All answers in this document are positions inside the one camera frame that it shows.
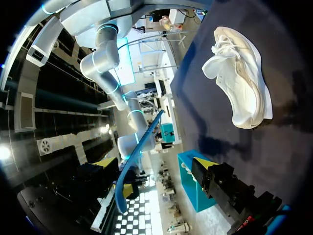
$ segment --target workbench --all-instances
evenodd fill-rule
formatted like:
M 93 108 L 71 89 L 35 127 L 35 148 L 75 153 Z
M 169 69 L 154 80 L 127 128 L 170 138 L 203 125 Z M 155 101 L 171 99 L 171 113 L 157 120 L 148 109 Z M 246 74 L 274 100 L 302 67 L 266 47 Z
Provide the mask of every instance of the workbench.
M 218 26 L 239 31 L 261 54 L 273 119 L 253 130 L 233 125 L 229 99 L 201 70 L 213 56 Z M 230 164 L 239 179 L 255 185 L 257 196 L 267 190 L 291 203 L 313 153 L 313 85 L 306 67 L 292 33 L 264 3 L 215 1 L 171 84 L 184 151 Z

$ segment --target ceiling light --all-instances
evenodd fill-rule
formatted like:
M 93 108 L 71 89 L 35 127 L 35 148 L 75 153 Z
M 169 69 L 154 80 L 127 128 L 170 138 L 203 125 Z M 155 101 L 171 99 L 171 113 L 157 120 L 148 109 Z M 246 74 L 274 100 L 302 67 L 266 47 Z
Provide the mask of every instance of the ceiling light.
M 105 126 L 101 126 L 100 127 L 100 132 L 103 134 L 103 133 L 107 133 L 108 132 L 108 129 L 105 127 Z
M 7 147 L 0 146 L 0 160 L 8 159 L 10 156 L 10 150 Z

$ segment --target shoe sole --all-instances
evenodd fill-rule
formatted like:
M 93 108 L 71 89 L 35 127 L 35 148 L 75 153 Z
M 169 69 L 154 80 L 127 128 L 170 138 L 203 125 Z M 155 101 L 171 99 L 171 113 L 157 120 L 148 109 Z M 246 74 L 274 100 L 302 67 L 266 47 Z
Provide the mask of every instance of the shoe sole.
M 256 59 L 256 63 L 258 66 L 258 70 L 259 70 L 259 77 L 260 77 L 260 81 L 261 81 L 261 85 L 264 86 L 264 93 L 265 93 L 265 106 L 264 106 L 264 118 L 265 119 L 273 119 L 273 109 L 272 109 L 272 100 L 270 98 L 270 94 L 269 94 L 269 90 L 268 87 L 266 86 L 265 82 L 264 82 L 264 78 L 262 75 L 262 67 L 261 67 L 261 54 L 258 51 L 258 49 L 255 47 L 255 45 L 248 39 L 246 38 L 244 35 L 242 35 L 240 32 L 236 31 L 239 35 L 241 35 L 250 45 L 255 59 Z

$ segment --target shoe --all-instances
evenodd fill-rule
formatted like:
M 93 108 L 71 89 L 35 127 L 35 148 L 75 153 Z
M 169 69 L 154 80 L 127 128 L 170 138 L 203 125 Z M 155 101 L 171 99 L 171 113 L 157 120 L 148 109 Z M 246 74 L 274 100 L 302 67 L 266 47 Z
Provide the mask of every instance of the shoe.
M 227 95 L 232 122 L 243 129 L 258 126 L 263 119 L 272 119 L 272 103 L 261 71 L 261 55 L 255 45 L 234 29 L 217 27 L 214 31 L 215 54 L 202 67 L 209 79 Z

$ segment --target teal box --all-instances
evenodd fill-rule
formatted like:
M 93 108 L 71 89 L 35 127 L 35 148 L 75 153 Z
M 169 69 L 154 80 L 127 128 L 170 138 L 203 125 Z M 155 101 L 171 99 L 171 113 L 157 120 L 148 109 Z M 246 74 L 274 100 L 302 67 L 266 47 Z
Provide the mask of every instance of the teal box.
M 171 123 L 165 123 L 161 125 L 161 134 L 165 143 L 171 143 L 175 141 L 173 125 Z
M 181 166 L 182 163 L 191 170 L 192 159 L 198 157 L 209 161 L 206 157 L 201 155 L 196 150 L 190 150 L 187 152 L 177 154 L 181 184 L 184 188 L 192 206 L 196 212 L 201 212 L 213 205 L 216 204 L 216 201 L 211 198 L 208 199 L 205 193 L 202 191 L 201 185 L 198 182 L 195 182 L 192 178 L 192 175 L 188 174 L 187 170 Z

